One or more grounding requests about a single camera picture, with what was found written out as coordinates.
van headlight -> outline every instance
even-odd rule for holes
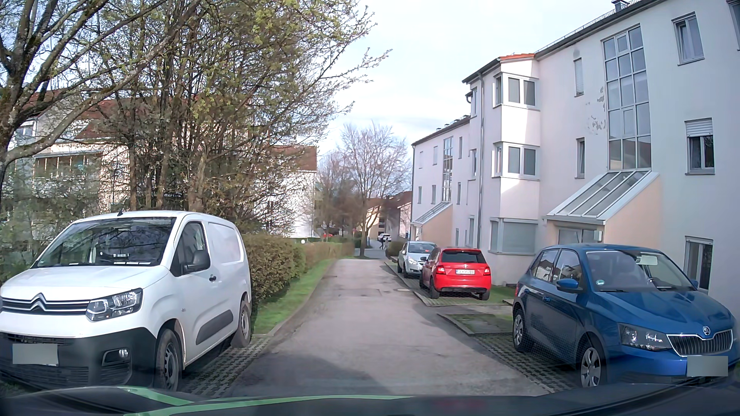
[[[142,293],[143,290],[134,289],[107,298],[95,299],[87,304],[85,315],[87,319],[95,322],[136,312],[141,308]]]
[[[662,332],[652,329],[640,328],[639,326],[619,325],[619,337],[622,345],[646,349],[648,351],[665,351],[672,349],[668,336]]]

van side mirror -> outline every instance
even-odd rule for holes
[[[196,250],[192,256],[192,261],[183,264],[183,274],[195,273],[211,267],[211,257],[206,250]]]
[[[555,282],[555,286],[560,292],[565,293],[580,293],[583,289],[578,287],[578,281],[576,279],[560,279]]]

drainpipe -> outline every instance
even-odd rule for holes
[[[485,157],[485,123],[483,122],[483,115],[485,114],[485,82],[483,81],[483,74],[478,72],[478,79],[480,80],[480,155],[478,158],[478,230],[476,236],[476,247],[480,248],[480,233],[482,223],[480,216],[483,213],[483,158]]]
[[[416,148],[411,146],[411,211],[408,214],[408,240],[413,241],[416,234],[416,226],[411,225],[414,222],[414,172],[416,172]]]

blue car headlight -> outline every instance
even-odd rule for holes
[[[619,325],[619,338],[622,345],[646,349],[648,351],[665,351],[672,349],[668,336],[662,332],[652,329],[640,328],[639,326]]]

chimney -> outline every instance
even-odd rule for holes
[[[611,0],[611,2],[614,4],[614,10],[620,11],[621,9],[627,8],[629,6],[629,3],[627,3],[626,0]]]

